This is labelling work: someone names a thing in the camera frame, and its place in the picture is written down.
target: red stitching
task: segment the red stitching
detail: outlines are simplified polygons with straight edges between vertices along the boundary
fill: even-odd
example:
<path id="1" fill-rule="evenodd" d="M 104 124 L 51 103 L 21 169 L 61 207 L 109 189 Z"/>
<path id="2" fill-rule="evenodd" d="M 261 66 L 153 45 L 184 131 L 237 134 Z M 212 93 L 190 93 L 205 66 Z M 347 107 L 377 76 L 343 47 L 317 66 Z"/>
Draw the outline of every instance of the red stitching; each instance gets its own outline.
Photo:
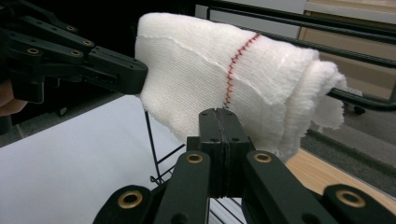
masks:
<path id="1" fill-rule="evenodd" d="M 242 46 L 240 49 L 238 49 L 235 53 L 235 55 L 231 58 L 231 63 L 228 65 L 229 69 L 227 72 L 227 92 L 225 93 L 224 97 L 224 102 L 223 102 L 223 108 L 229 108 L 229 104 L 231 102 L 231 92 L 233 92 L 233 66 L 237 63 L 240 57 L 244 55 L 244 51 L 250 47 L 250 44 L 252 44 L 255 40 L 259 38 L 260 34 L 255 34 L 253 37 L 251 37 L 244 46 Z"/>

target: terry cloth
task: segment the terry cloth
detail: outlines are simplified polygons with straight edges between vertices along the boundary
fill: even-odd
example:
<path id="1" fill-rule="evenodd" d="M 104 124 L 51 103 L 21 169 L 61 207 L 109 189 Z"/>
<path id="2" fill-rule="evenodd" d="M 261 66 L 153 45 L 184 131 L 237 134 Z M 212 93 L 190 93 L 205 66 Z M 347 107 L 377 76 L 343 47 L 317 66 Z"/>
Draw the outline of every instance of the terry cloth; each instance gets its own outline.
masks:
<path id="1" fill-rule="evenodd" d="M 138 23 L 135 57 L 148 66 L 140 99 L 182 142 L 198 136 L 208 108 L 234 112 L 259 150 L 282 161 L 300 146 L 311 120 L 338 128 L 342 102 L 326 96 L 345 89 L 345 77 L 318 52 L 230 24 L 169 13 Z"/>

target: white table surface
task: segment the white table surface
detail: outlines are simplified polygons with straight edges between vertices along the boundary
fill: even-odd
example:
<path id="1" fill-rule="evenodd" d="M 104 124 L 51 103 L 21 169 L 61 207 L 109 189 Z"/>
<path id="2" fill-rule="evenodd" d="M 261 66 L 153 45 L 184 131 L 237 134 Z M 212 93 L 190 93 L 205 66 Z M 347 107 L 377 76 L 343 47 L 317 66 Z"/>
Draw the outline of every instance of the white table surface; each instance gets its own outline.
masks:
<path id="1" fill-rule="evenodd" d="M 180 146 L 170 131 L 150 119 L 158 159 Z M 179 153 L 161 165 L 175 164 Z M 154 189 L 156 175 L 140 99 L 122 96 L 92 111 L 0 148 L 1 224 L 92 223 L 117 189 Z M 238 206 L 223 199 L 245 221 Z M 226 223 L 235 219 L 213 199 Z M 211 214 L 209 223 L 219 223 Z"/>

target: wooden surface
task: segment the wooden surface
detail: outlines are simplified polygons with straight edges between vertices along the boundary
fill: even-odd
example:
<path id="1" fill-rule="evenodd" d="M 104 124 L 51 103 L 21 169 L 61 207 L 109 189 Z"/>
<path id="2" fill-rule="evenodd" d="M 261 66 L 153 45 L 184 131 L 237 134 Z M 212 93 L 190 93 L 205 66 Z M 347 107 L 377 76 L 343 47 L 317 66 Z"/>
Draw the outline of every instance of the wooden surface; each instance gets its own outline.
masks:
<path id="1" fill-rule="evenodd" d="M 329 185 L 349 185 L 371 195 L 393 214 L 396 214 L 396 201 L 394 198 L 335 168 L 305 150 L 300 149 L 297 155 L 290 159 L 286 165 L 306 188 L 316 193 L 322 194 L 323 190 Z"/>

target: white cloth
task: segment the white cloth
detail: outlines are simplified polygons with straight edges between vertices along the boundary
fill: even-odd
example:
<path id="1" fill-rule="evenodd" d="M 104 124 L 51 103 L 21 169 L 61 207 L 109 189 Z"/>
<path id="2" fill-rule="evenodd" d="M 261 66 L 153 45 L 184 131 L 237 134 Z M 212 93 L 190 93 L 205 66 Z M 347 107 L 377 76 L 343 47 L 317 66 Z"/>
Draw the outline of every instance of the white cloth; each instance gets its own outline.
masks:
<path id="1" fill-rule="evenodd" d="M 313 49 L 297 48 L 235 26 L 169 13 L 140 18 L 135 57 L 148 66 L 147 111 L 178 139 L 198 136 L 198 115 L 227 108 L 257 149 L 293 156 L 310 121 L 337 128 L 345 77 Z"/>

